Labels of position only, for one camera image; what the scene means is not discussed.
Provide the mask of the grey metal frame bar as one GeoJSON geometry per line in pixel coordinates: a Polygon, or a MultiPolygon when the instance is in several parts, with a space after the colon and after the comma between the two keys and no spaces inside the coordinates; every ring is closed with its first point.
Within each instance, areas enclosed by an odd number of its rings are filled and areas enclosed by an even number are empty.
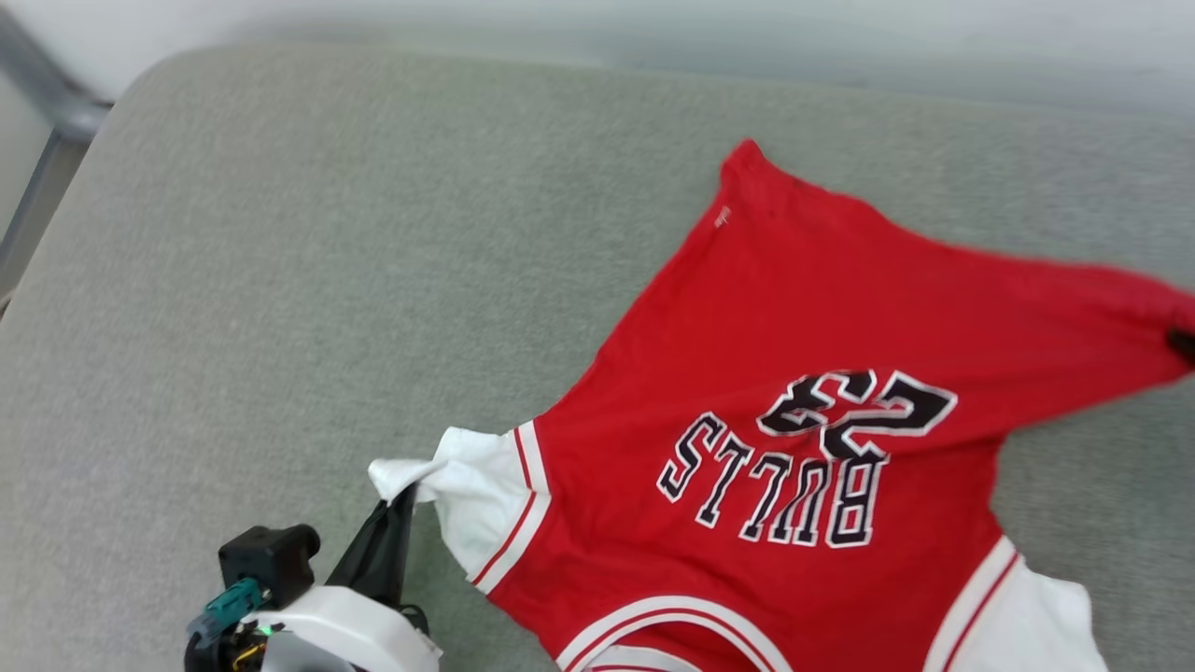
{"type": "Polygon", "coordinates": [[[68,77],[0,0],[0,312],[111,106],[68,77]]]}

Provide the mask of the red and white basketball jersey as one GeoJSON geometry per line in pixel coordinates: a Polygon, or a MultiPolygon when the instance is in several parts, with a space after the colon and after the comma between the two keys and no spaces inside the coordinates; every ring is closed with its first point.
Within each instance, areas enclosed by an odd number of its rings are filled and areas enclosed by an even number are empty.
{"type": "Polygon", "coordinates": [[[1011,430],[1173,381],[1195,295],[960,248],[747,140],[563,399],[415,485],[560,672],[1108,672],[993,513],[1011,430]]]}

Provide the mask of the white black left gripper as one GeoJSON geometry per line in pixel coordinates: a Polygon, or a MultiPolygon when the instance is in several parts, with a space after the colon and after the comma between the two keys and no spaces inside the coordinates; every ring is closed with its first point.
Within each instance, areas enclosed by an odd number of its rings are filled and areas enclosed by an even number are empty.
{"type": "Polygon", "coordinates": [[[272,598],[210,646],[185,642],[184,672],[441,672],[422,609],[402,604],[417,484],[376,502],[324,584],[310,525],[255,526],[217,550],[225,588],[253,578],[272,598]]]}

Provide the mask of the grey fabric sofa seat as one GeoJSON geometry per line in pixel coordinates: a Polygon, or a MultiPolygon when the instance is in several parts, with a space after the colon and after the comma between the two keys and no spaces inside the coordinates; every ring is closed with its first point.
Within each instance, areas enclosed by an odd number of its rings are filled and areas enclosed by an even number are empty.
{"type": "Polygon", "coordinates": [[[217,548],[572,386],[744,138],[905,227],[1195,289],[1195,122],[349,45],[145,73],[0,319],[0,672],[182,672],[217,548]]]}

